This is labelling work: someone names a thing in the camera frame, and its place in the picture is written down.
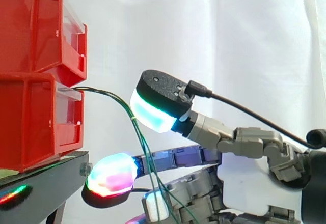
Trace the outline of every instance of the white backdrop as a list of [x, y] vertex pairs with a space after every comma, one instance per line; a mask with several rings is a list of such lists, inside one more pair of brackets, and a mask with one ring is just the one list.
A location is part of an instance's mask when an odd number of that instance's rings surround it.
[[[69, 1], [89, 27], [85, 85], [129, 100], [142, 71], [158, 69], [197, 80], [301, 137], [326, 128], [325, 0]], [[219, 102], [198, 99], [194, 109], [231, 127], [262, 126]], [[141, 154], [126, 114], [106, 97], [87, 94], [85, 127], [83, 149], [93, 163], [120, 151]], [[153, 151], [189, 144], [142, 129]], [[148, 179], [137, 186], [148, 187]], [[142, 213], [140, 198], [133, 193], [120, 206], [97, 210], [78, 191], [63, 223], [121, 224]]]

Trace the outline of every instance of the led fingertip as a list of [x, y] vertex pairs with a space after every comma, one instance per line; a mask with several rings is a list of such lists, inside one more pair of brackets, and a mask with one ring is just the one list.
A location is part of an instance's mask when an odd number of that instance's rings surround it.
[[177, 118], [155, 108], [139, 96], [135, 89], [130, 100], [131, 110], [136, 118], [148, 128], [163, 133], [170, 131]]

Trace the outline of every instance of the red plastic drawer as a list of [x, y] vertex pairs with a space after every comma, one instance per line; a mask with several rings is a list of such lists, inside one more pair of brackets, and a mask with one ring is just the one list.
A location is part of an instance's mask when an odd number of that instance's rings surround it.
[[84, 94], [50, 74], [0, 74], [0, 169], [24, 172], [83, 146]]
[[61, 84], [87, 75], [87, 28], [65, 0], [0, 0], [0, 73], [48, 72]]

